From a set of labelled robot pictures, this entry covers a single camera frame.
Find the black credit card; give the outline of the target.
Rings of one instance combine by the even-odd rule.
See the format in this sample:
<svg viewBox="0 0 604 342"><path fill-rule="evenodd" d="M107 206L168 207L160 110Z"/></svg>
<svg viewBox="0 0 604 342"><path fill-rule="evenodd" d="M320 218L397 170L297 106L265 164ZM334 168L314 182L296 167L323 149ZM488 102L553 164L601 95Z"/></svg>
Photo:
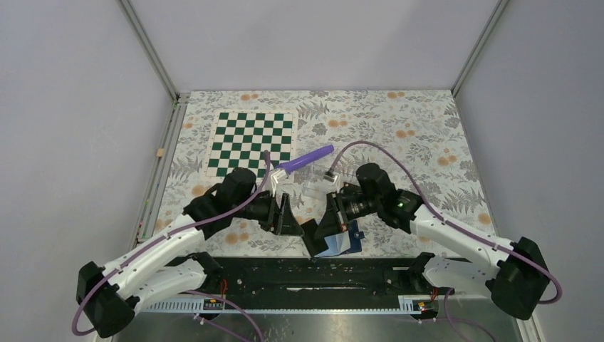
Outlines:
<svg viewBox="0 0 604 342"><path fill-rule="evenodd" d="M316 238L315 233L318 224L315 219L310 219L301 225L304 235L302 236L310 258L316 258L320 253L328 250L328 244L324 238Z"/></svg>

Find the blue leather card holder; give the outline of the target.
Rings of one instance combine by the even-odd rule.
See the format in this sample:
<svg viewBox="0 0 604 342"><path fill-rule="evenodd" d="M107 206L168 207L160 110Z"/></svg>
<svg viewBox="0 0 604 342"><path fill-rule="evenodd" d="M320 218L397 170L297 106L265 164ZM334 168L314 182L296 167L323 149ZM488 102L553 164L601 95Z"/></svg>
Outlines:
<svg viewBox="0 0 604 342"><path fill-rule="evenodd" d="M314 257L336 257L344 254L360 253L363 250L362 241L365 233L353 225L347 232L334 234L323 238L326 247L321 247Z"/></svg>

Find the clear plastic card box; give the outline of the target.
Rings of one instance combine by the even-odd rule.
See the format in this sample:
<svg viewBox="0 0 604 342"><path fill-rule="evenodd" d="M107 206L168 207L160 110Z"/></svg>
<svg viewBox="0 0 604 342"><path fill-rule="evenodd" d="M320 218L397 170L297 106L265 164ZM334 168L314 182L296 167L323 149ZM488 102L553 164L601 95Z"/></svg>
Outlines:
<svg viewBox="0 0 604 342"><path fill-rule="evenodd" d="M311 165L302 185L302 195L317 200L324 200L327 193L331 192L332 182L325 179L328 168L320 165Z"/></svg>

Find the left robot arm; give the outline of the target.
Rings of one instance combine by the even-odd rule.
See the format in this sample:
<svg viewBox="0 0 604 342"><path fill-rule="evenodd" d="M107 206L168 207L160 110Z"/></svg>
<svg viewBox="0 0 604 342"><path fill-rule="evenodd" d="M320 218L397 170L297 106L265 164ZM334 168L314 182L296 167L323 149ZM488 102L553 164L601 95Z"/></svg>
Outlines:
<svg viewBox="0 0 604 342"><path fill-rule="evenodd" d="M73 334L95 332L108 338L158 301L198 288L205 293L217 290L219 266L204 248L235 218L255 221L276 235L301 236L288 198L276 201L278 183L291 172L287 165L279 165L258 183L250 169L238 167L195 197L163 233L104 265L94 261L83 265L78 272ZM93 326L88 332L78 329L81 315Z"/></svg>

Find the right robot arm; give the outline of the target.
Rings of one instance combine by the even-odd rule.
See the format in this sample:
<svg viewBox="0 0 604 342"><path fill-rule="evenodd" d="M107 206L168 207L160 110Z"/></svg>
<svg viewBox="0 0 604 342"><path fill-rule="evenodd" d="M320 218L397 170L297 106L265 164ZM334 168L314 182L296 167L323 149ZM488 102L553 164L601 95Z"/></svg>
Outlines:
<svg viewBox="0 0 604 342"><path fill-rule="evenodd" d="M504 313L531 318L551 280L537 243L514 242L487 234L430 207L419 195L401 190L375 163L360 166L357 185L343 185L326 195L326 212L314 239L343 233L354 219L376 214L388 227L424 237L453 251L462 261L447 261L423 252L410 267L412 290L433 287L468 291L487 297Z"/></svg>

